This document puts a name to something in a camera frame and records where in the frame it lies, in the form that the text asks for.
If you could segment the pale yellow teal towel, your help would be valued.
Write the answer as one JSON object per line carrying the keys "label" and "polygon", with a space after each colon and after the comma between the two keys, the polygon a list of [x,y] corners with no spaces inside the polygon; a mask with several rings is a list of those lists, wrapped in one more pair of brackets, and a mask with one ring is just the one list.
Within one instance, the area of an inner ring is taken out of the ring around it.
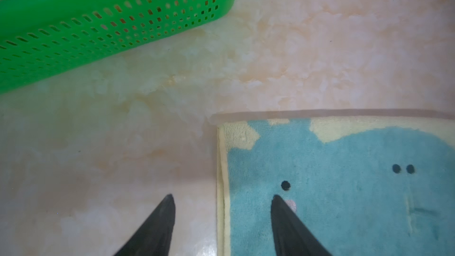
{"label": "pale yellow teal towel", "polygon": [[218,127],[218,254],[272,256],[280,196],[334,256],[455,253],[455,123],[314,117]]}

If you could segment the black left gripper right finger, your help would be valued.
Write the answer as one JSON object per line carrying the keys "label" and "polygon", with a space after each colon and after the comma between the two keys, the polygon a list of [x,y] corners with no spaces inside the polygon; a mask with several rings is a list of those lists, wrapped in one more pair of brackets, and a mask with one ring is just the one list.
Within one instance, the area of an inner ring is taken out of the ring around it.
{"label": "black left gripper right finger", "polygon": [[331,256],[277,194],[271,202],[271,227],[278,256]]}

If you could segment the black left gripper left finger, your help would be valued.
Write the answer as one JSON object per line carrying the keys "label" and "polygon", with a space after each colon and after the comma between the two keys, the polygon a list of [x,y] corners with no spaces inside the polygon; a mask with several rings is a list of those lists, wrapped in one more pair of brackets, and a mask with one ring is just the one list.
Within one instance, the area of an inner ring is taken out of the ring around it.
{"label": "black left gripper left finger", "polygon": [[168,256],[175,212],[174,198],[168,194],[115,256]]}

